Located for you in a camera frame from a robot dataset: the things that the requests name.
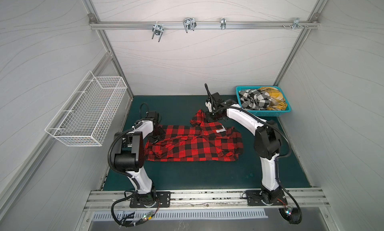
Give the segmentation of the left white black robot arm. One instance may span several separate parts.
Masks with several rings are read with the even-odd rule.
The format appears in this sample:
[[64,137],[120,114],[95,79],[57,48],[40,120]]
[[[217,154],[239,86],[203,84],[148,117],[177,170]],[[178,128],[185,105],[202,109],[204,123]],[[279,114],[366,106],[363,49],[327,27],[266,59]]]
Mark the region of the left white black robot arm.
[[129,178],[135,188],[134,200],[146,206],[156,201],[156,189],[144,168],[146,160],[144,140],[157,144],[164,140],[165,131],[160,127],[160,115],[146,111],[131,129],[118,132],[108,150],[108,164],[114,172]]

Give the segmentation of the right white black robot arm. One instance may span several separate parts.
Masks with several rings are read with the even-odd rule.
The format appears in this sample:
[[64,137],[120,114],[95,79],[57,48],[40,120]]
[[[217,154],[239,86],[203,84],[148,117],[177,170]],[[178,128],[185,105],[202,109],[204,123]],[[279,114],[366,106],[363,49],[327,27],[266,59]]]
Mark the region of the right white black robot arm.
[[254,135],[254,149],[261,160],[262,189],[260,197],[264,204],[271,206],[279,196],[287,193],[281,183],[279,172],[279,159],[287,158],[292,154],[291,144],[274,121],[263,120],[238,103],[229,99],[223,100],[219,93],[212,94],[205,84],[208,99],[207,117],[212,121],[222,118],[232,119]]

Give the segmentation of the red black plaid shirt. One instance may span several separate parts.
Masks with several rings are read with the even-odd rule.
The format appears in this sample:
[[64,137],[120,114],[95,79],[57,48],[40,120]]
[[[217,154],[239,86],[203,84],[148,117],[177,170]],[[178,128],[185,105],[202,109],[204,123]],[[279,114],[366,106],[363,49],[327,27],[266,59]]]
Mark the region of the red black plaid shirt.
[[145,154],[154,162],[234,162],[244,151],[242,135],[235,127],[209,122],[199,110],[190,126],[161,125],[164,140],[146,143]]

